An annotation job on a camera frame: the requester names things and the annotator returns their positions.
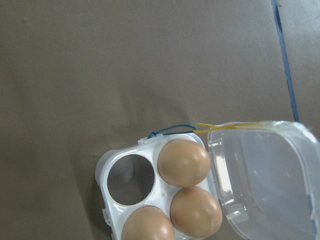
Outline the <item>brown egg in box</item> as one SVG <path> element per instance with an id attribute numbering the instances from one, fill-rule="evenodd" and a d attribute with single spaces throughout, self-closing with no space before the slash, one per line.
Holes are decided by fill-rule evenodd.
<path id="1" fill-rule="evenodd" d="M 171 201 L 169 214 L 178 231 L 198 239 L 214 235 L 223 220 L 218 200 L 197 186 L 179 190 Z"/>
<path id="2" fill-rule="evenodd" d="M 157 170 L 166 183 L 187 188 L 198 185 L 208 176 L 211 160 L 202 145 L 192 140 L 175 139 L 159 152 Z"/>

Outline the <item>brown egg from bowl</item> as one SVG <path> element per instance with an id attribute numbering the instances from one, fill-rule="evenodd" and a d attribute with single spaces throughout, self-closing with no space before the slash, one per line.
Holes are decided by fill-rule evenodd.
<path id="1" fill-rule="evenodd" d="M 172 222 L 155 206 L 143 206 L 135 210 L 126 220 L 121 238 L 123 240 L 174 240 Z"/>

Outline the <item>clear plastic egg box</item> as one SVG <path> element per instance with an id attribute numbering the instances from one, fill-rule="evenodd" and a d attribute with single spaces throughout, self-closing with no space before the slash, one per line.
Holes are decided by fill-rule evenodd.
<path id="1" fill-rule="evenodd" d="M 135 146 L 105 153 L 96 165 L 95 180 L 114 240 L 122 240 L 126 220 L 141 207 L 157 207 L 171 221 L 171 202 L 185 187 L 166 183 L 157 162 L 163 146 L 177 139 L 206 149 L 211 168 L 195 186 L 217 199 L 222 220 L 227 219 L 241 238 L 319 239 L 319 140 L 297 122 L 259 121 L 198 123 L 186 131 L 168 127 Z M 195 238 L 173 228 L 175 240 L 213 236 Z"/>

